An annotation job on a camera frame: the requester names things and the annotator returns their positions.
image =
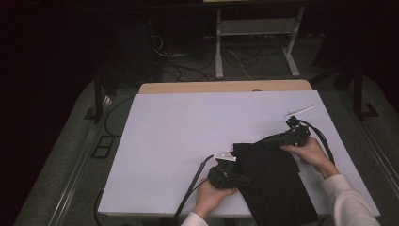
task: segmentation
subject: black fabric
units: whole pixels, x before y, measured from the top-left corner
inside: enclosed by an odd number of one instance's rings
[[[290,153],[279,146],[233,144],[234,171],[252,180],[238,187],[258,226],[302,225],[318,220]]]

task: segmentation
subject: white tabletop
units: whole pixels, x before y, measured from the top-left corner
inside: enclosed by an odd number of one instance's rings
[[[288,130],[287,112],[315,105],[296,117],[327,138],[336,165],[379,212],[352,163],[317,91],[262,91],[138,94],[126,122],[99,212],[107,215],[173,216],[200,163],[232,151],[233,143],[253,143]],[[298,161],[300,177],[319,215],[329,215],[323,178]],[[206,177],[211,159],[200,178]],[[195,204],[195,192],[182,214]],[[249,217],[240,193],[227,198],[214,216]]]

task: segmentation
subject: black cable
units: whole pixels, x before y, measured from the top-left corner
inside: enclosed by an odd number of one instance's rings
[[[208,162],[209,159],[211,159],[212,157],[214,157],[213,155],[208,156],[199,166],[199,169],[197,170],[196,175],[193,178],[193,181],[191,182],[190,187],[187,189],[187,192],[185,193],[182,202],[179,205],[179,208],[176,211],[176,214],[173,216],[173,219],[175,219],[175,221],[177,221],[177,218],[179,217],[180,213],[182,212],[182,209],[185,205],[185,202],[187,201],[188,197],[190,197],[191,193],[193,193],[193,191],[195,190],[194,185],[196,184],[197,180],[200,177],[200,174],[202,173],[203,168],[205,167],[206,162]]]
[[[299,121],[299,122],[302,122],[302,123],[304,123],[304,124],[306,124],[306,125],[308,125],[308,126],[314,131],[314,133],[316,133],[316,135],[320,138],[320,140],[321,140],[322,143],[323,143],[323,146],[324,146],[325,149],[326,149],[326,152],[327,152],[329,161],[331,161],[331,162],[335,165],[334,156],[332,155],[332,152],[331,152],[330,148],[328,147],[327,139],[326,139],[326,137],[324,136],[324,134],[323,134],[319,129],[317,129],[316,127],[312,126],[312,125],[309,124],[308,122],[303,121],[303,120],[298,120],[298,121]]]

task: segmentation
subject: hand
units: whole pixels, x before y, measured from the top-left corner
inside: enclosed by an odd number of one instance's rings
[[[334,164],[329,161],[317,139],[309,137],[305,146],[283,145],[281,149],[299,155],[301,161],[312,164],[326,179],[340,174]]]
[[[193,212],[203,219],[207,219],[209,214],[215,210],[222,200],[237,192],[237,188],[217,189],[209,181],[202,179],[202,185],[197,190],[197,202]]]

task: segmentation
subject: dark background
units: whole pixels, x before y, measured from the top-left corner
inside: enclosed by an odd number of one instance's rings
[[[143,1],[114,2],[126,3]],[[171,48],[187,49],[198,48],[202,37],[215,31],[211,10],[108,13],[82,6],[64,0],[0,3],[1,225],[14,222],[76,99],[95,75],[108,93],[156,82],[162,62],[152,51],[151,32],[169,40]],[[299,33],[327,34],[315,63],[329,68],[348,56],[358,59],[398,109],[396,9],[390,1],[345,7],[319,3],[306,9]],[[256,18],[263,11],[227,15]]]

